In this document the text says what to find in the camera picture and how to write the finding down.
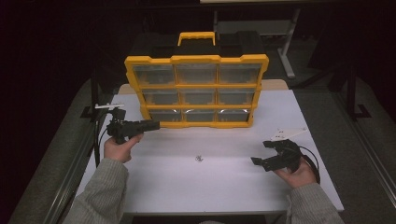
dark background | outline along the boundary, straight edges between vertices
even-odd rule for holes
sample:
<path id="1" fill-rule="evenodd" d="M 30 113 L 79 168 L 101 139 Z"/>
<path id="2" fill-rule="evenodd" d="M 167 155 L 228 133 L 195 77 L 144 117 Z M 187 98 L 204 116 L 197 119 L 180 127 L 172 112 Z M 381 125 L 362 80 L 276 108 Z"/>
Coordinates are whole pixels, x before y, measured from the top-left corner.
<path id="1" fill-rule="evenodd" d="M 198 1 L 166 1 L 168 5 Z M 396 20 L 387 4 L 303 5 L 293 38 L 318 40 L 310 66 L 349 61 L 396 120 Z M 142 32 L 213 29 L 213 10 L 161 1 L 2 1 L 1 222 L 7 222 L 74 96 L 93 72 L 113 92 L 126 83 L 123 61 Z M 219 20 L 283 19 L 293 5 L 225 7 Z"/>

table surface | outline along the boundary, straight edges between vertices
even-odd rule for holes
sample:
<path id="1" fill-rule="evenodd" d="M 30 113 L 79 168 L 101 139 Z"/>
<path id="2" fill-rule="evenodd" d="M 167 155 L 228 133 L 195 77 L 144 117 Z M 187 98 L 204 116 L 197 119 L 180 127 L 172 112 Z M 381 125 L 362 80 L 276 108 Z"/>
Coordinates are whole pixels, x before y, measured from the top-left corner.
<path id="1" fill-rule="evenodd" d="M 126 120 L 141 120 L 135 94 L 116 95 Z M 104 128 L 111 116 L 107 116 Z M 268 214 L 287 210 L 290 187 L 273 172 L 253 165 L 250 157 L 276 155 L 265 148 L 277 129 L 308 128 L 290 140 L 318 158 L 321 186 L 338 211 L 344 207 L 318 153 L 293 91 L 263 91 L 251 128 L 206 127 L 146 132 L 125 163 L 130 177 L 124 212 L 132 215 Z M 101 145 L 108 138 L 104 135 Z M 79 195 L 95 170 L 94 156 L 78 188 Z"/>

hand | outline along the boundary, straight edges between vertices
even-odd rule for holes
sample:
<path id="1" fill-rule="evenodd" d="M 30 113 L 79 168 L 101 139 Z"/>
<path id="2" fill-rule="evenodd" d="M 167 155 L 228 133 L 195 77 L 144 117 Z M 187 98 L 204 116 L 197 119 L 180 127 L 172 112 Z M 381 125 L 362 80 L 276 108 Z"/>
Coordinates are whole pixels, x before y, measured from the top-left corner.
<path id="1" fill-rule="evenodd" d="M 129 139 L 127 142 L 118 145 L 116 139 L 111 137 L 105 141 L 105 158 L 109 158 L 114 161 L 120 161 L 125 163 L 131 160 L 131 149 L 132 147 L 140 142 L 143 138 L 143 134 L 139 134 Z"/>
<path id="2" fill-rule="evenodd" d="M 288 172 L 284 170 L 275 170 L 274 173 L 294 189 L 304 185 L 317 183 L 314 172 L 312 172 L 311 167 L 303 158 L 300 158 L 300 167 L 296 172 L 291 174 L 291 170 L 288 169 Z"/>

sweater sleeve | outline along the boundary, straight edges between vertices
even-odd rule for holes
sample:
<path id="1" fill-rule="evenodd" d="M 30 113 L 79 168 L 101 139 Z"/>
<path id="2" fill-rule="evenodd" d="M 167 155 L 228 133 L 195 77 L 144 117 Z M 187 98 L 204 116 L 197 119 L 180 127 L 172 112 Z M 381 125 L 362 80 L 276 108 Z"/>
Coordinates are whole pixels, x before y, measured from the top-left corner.
<path id="1" fill-rule="evenodd" d="M 127 179 L 128 170 L 121 162 L 103 159 L 64 223 L 119 223 Z"/>
<path id="2" fill-rule="evenodd" d="M 319 184 L 310 184 L 291 191 L 287 223 L 342 224 L 344 221 Z"/>

cable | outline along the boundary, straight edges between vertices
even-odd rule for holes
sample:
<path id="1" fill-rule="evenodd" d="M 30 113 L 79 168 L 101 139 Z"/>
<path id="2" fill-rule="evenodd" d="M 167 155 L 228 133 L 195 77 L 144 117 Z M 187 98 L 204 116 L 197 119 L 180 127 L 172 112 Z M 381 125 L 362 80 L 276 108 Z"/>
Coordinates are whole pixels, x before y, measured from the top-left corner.
<path id="1" fill-rule="evenodd" d="M 102 135 L 100 136 L 99 146 L 100 146 L 100 142 L 102 142 L 103 135 L 105 135 L 106 131 L 107 131 L 107 128 L 105 128 L 105 130 L 102 132 Z"/>
<path id="2" fill-rule="evenodd" d="M 319 162 L 318 162 L 318 158 L 315 156 L 315 154 L 314 154 L 311 150 L 309 150 L 308 148 L 306 148 L 306 147 L 300 147 L 300 148 L 303 148 L 303 149 L 309 151 L 309 152 L 312 154 L 312 156 L 314 156 L 315 161 L 317 162 L 317 168 L 318 168 L 318 171 L 319 171 Z"/>
<path id="3" fill-rule="evenodd" d="M 95 120 L 95 128 L 93 130 L 93 151 L 95 155 L 95 164 L 96 167 L 98 167 L 99 162 L 100 162 L 100 152 L 99 152 L 99 146 L 100 146 L 100 141 L 98 142 L 99 138 L 99 122 L 102 119 L 103 115 L 110 114 L 110 112 L 106 112 L 98 116 L 98 118 Z"/>

